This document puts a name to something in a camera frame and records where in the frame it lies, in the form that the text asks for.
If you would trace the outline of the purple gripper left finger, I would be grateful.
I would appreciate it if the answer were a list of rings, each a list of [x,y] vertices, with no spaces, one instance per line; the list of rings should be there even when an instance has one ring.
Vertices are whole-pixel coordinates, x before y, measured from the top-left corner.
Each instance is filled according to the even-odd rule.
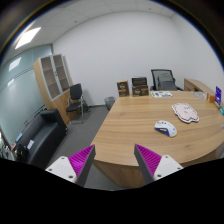
[[[95,146],[91,145],[69,157],[59,157],[46,171],[83,187],[95,155]]]

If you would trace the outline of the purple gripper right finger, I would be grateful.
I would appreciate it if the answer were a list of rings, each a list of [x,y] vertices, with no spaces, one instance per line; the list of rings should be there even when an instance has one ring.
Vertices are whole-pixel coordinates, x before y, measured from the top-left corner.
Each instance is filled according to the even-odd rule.
[[[182,166],[171,156],[161,156],[138,144],[134,146],[134,155],[145,184],[152,183],[182,169]]]

